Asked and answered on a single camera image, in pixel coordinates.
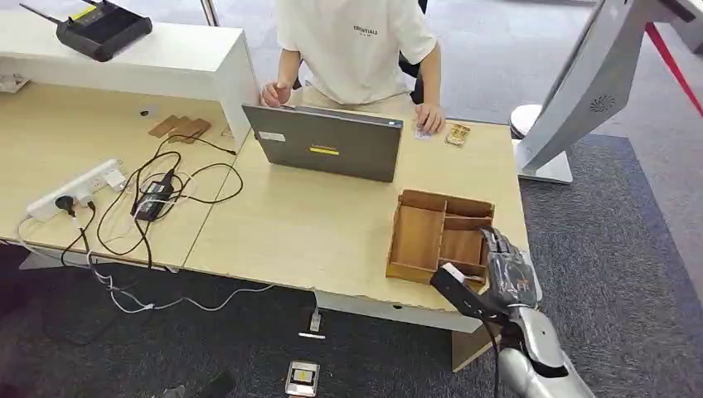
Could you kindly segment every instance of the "black router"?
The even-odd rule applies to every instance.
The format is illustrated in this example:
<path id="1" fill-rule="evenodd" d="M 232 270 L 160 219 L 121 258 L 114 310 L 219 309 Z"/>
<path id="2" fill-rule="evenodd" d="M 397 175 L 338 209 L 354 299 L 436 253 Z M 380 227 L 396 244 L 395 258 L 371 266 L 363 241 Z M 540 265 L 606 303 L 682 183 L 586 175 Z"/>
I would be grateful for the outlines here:
<path id="1" fill-rule="evenodd" d="M 59 21 L 27 5 L 20 6 L 56 24 L 56 37 L 64 45 L 90 58 L 111 60 L 126 46 L 152 31 L 152 21 L 111 2 L 82 0 L 95 6 L 79 17 Z"/>

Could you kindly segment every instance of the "gray laptop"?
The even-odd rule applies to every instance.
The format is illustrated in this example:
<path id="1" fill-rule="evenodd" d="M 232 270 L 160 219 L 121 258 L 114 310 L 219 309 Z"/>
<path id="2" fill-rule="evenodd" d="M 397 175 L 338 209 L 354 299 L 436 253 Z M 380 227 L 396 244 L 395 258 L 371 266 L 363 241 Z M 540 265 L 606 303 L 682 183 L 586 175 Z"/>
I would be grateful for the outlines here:
<path id="1" fill-rule="evenodd" d="M 242 109 L 271 163 L 393 181 L 402 120 L 302 106 Z"/>

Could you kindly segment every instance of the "power strip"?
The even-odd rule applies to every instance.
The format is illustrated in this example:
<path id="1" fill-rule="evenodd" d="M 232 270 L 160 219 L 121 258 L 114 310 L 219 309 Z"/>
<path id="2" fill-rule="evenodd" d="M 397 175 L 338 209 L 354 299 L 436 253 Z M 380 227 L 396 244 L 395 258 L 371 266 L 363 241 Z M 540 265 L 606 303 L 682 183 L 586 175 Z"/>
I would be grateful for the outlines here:
<path id="1" fill-rule="evenodd" d="M 44 196 L 27 206 L 27 214 L 38 221 L 49 221 L 59 213 L 61 209 L 56 207 L 56 199 L 63 196 L 73 197 L 83 207 L 88 206 L 88 201 L 92 200 L 93 193 L 110 186 L 115 192 L 124 189 L 125 178 L 120 169 L 120 161 L 110 159 L 109 161 L 90 170 L 75 180 L 65 184 L 63 187 Z"/>

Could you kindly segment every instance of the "person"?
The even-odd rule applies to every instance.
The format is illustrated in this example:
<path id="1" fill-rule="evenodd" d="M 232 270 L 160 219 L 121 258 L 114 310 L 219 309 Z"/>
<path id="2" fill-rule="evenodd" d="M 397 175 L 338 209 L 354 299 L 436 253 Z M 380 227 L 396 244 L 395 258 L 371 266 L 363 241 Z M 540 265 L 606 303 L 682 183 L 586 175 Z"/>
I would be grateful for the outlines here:
<path id="1" fill-rule="evenodd" d="M 262 105 L 291 100 L 304 60 L 313 78 L 303 89 L 303 104 L 379 113 L 414 109 L 419 130 L 442 129 L 439 44 L 415 0 L 276 0 L 275 6 L 279 73 L 264 85 Z M 423 104 L 410 99 L 399 52 L 420 65 Z"/>

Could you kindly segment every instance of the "wooden organizer box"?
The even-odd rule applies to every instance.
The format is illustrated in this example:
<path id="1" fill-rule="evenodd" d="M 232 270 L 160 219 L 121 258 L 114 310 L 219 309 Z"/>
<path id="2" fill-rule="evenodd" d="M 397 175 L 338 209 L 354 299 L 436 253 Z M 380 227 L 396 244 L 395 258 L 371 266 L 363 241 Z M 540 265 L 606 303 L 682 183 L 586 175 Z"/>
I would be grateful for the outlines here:
<path id="1" fill-rule="evenodd" d="M 398 197 L 385 276 L 429 284 L 434 271 L 452 263 L 466 285 L 486 285 L 487 248 L 479 226 L 493 223 L 495 206 L 484 201 L 405 190 Z"/>

